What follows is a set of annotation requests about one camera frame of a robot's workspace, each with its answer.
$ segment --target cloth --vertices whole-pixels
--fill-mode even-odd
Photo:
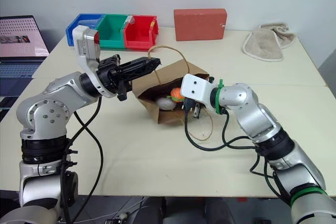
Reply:
[[[243,52],[263,61],[282,61],[281,49],[292,45],[295,38],[286,23],[264,24],[247,36]]]

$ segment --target red storage bin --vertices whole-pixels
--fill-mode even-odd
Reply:
[[[124,28],[126,48],[148,50],[155,45],[159,33],[156,16],[132,15]]]

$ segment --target green ring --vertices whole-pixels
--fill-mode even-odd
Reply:
[[[216,93],[216,99],[215,99],[216,113],[219,115],[221,115],[221,112],[219,111],[219,93],[221,92],[220,90],[222,89],[222,87],[224,87],[223,80],[220,79],[219,84],[218,84],[217,93]]]
[[[298,191],[296,194],[294,194],[290,200],[290,206],[293,205],[294,201],[297,200],[298,198],[300,198],[301,196],[307,194],[307,193],[313,193],[313,192],[317,192],[317,193],[322,193],[325,195],[328,195],[325,191],[323,191],[321,188],[319,187],[308,187],[305,188],[301,191]]]

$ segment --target orange object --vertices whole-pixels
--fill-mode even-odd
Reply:
[[[170,96],[174,102],[183,102],[184,97],[181,96],[181,88],[173,88],[172,91],[170,91]]]

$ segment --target blue storage bin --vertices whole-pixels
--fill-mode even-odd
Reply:
[[[104,18],[105,14],[79,14],[65,30],[68,39],[68,45],[73,47],[74,38],[72,37],[72,30],[78,25],[85,25],[91,29],[95,29],[98,23]]]

